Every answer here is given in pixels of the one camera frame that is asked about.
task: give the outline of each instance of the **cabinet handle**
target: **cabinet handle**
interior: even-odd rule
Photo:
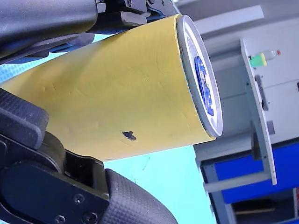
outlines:
[[[262,97],[262,109],[264,111],[268,111],[269,107],[268,107],[268,103],[267,103],[267,100],[266,100],[265,92],[263,90],[263,84],[262,84],[261,76],[260,75],[256,75],[254,77],[254,79],[257,82],[257,86],[258,86],[258,89],[259,89],[261,97]]]

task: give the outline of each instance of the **textured rubber grip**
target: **textured rubber grip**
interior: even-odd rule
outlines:
[[[110,204],[100,224],[177,224],[154,196],[118,173],[106,169]]]
[[[32,149],[38,149],[45,135],[47,112],[0,88],[0,134]]]

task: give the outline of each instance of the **yellow cylinder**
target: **yellow cylinder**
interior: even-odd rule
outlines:
[[[102,161],[211,141],[165,18],[37,66],[1,87],[43,109],[47,131]]]

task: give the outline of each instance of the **blue label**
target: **blue label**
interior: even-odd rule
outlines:
[[[211,116],[214,116],[214,110],[212,108],[212,98],[211,98],[211,92],[210,88],[206,83],[206,68],[199,56],[195,57],[195,71],[196,76],[199,84],[199,90],[201,97],[204,101],[206,111]]]

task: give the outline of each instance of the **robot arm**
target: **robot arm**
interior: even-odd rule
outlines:
[[[0,64],[70,51],[73,45],[91,43],[94,34],[123,32],[176,12],[171,0],[5,1],[0,13]],[[73,44],[78,37],[81,42]]]

